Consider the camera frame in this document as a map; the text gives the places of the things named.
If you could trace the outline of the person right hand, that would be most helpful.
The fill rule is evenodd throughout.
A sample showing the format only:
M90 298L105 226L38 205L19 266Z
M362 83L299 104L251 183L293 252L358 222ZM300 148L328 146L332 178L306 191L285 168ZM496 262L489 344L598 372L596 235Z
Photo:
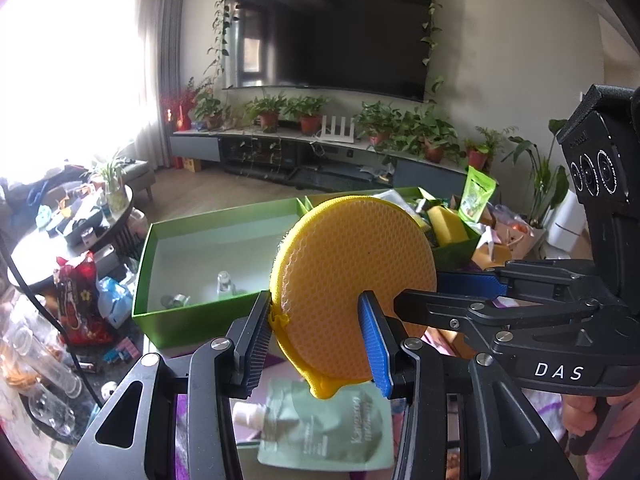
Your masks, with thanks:
M636 385L631 392L622 396L608 396L606 403L609 406L621 405L623 409L618 413L610 431L610 437L620 437L626 434L639 421L640 386ZM570 434L582 437L586 432L596 426L598 416L596 409L597 399L594 396L562 395L563 425Z

